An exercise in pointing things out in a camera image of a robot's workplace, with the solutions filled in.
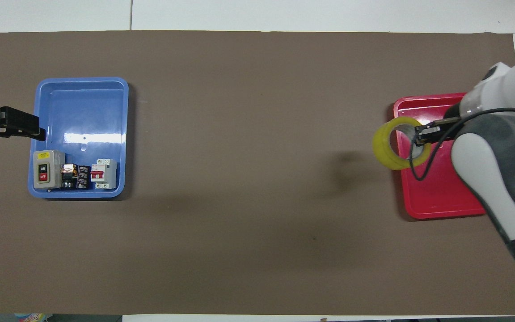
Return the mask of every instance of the circuit breaker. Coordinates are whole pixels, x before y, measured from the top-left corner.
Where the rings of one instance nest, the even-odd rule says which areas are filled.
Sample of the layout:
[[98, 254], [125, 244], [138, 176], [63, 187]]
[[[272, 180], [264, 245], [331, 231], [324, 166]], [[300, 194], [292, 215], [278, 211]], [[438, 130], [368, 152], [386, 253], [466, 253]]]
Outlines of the circuit breaker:
[[35, 151], [33, 153], [33, 187], [61, 187], [61, 165], [65, 163], [65, 154], [56, 149]]
[[117, 162], [114, 159], [97, 159], [96, 165], [90, 167], [90, 181], [97, 189], [116, 188]]

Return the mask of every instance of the tray rim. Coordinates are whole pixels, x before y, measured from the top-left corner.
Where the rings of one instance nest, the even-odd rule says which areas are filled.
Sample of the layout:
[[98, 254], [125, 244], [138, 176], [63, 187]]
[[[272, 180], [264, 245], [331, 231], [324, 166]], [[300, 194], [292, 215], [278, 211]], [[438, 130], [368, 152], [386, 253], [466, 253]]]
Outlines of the tray rim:
[[45, 189], [35, 189], [33, 187], [33, 153], [35, 152], [35, 144], [37, 141], [31, 139], [31, 147], [29, 153], [29, 169], [27, 171], [27, 189], [30, 194], [36, 198], [44, 199], [78, 199], [78, 198], [114, 198], [120, 195], [125, 186], [126, 159], [127, 159], [127, 122], [128, 122], [128, 102], [129, 102], [129, 85], [126, 80], [121, 77], [65, 77], [65, 78], [49, 78], [44, 79], [37, 85], [35, 90], [35, 103], [33, 114], [39, 116], [41, 111], [41, 93], [47, 84], [63, 84], [77, 82], [119, 82], [122, 85], [122, 131], [121, 131], [121, 159], [118, 162], [118, 182], [114, 190], [109, 191], [75, 191], [75, 192], [47, 192]]

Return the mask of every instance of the blue plastic tray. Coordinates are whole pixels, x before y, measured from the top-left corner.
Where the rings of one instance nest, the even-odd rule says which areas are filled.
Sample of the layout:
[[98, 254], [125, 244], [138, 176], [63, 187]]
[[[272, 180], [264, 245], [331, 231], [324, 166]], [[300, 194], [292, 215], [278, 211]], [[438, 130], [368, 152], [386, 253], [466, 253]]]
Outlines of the blue plastic tray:
[[[35, 93], [39, 126], [46, 141], [31, 140], [27, 188], [39, 198], [112, 198], [124, 189], [127, 158], [128, 84], [119, 77], [46, 79]], [[97, 159], [118, 162], [115, 189], [35, 189], [33, 153], [57, 149], [67, 163], [92, 165]]]

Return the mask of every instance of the yellow label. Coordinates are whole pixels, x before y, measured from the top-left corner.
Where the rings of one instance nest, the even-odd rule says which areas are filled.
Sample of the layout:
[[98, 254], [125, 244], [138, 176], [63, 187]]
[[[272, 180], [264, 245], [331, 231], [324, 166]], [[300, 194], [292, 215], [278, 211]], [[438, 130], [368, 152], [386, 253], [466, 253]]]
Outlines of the yellow label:
[[41, 152], [37, 154], [37, 159], [47, 159], [48, 157], [51, 157], [49, 152]]

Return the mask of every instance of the yellow tape roll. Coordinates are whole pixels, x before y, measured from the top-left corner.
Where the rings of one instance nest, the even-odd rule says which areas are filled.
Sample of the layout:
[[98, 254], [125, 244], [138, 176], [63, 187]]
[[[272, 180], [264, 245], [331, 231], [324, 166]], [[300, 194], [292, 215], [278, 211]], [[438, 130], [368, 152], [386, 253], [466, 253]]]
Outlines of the yellow tape roll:
[[[393, 170], [402, 170], [410, 167], [409, 161], [399, 157], [391, 147], [390, 136], [393, 131], [401, 131], [409, 140], [414, 135], [414, 127], [420, 126], [421, 123], [413, 118], [400, 116], [386, 122], [381, 126], [372, 137], [372, 152], [375, 154], [376, 159], [385, 167]], [[422, 147], [413, 148], [413, 165], [421, 165], [431, 155], [431, 144], [427, 143]]]

